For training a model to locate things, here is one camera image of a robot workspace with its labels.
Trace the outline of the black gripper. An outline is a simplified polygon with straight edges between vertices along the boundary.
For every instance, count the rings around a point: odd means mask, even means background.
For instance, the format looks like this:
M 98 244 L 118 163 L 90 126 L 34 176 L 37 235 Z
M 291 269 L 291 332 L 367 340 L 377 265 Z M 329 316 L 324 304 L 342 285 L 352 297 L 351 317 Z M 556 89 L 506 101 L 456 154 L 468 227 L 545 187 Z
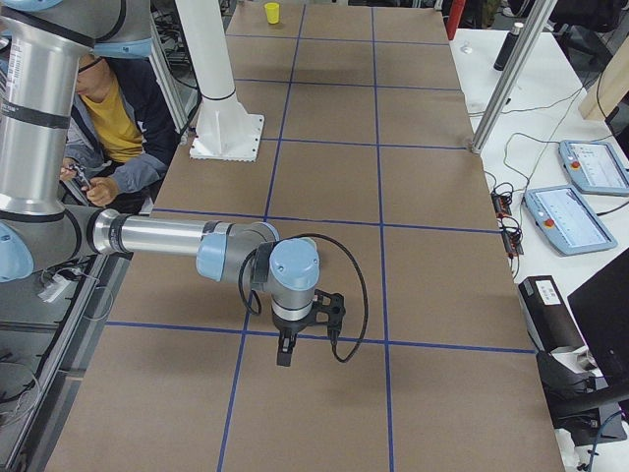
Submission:
M 290 366 L 298 334 L 315 324 L 312 317 L 297 321 L 287 321 L 280 317 L 273 318 L 273 324 L 279 332 L 276 363 L 278 366 Z

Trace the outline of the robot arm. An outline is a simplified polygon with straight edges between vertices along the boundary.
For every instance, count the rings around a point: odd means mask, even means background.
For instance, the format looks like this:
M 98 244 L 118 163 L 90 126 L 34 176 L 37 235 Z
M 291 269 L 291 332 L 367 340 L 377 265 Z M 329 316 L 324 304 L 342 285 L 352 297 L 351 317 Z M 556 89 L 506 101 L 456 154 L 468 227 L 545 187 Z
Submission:
M 12 44 L 1 104 L 1 278 L 11 282 L 80 256 L 151 252 L 191 256 L 200 275 L 249 285 L 271 298 L 277 362 L 314 325 L 319 256 L 306 238 L 281 239 L 266 223 L 168 220 L 57 196 L 80 59 L 151 51 L 145 1 L 5 1 Z

